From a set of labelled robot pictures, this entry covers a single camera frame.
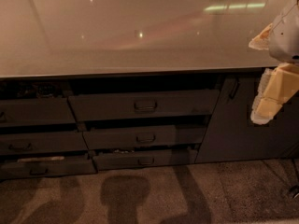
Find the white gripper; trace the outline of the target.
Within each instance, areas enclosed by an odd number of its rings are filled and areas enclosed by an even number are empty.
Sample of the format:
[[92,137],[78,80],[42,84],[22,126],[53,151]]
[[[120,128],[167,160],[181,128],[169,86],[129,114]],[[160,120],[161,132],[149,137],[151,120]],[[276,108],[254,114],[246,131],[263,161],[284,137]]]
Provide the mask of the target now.
[[269,50],[271,57],[283,62],[266,68],[261,77],[250,119],[265,125],[299,91],[299,0],[290,2],[249,42],[251,49]]

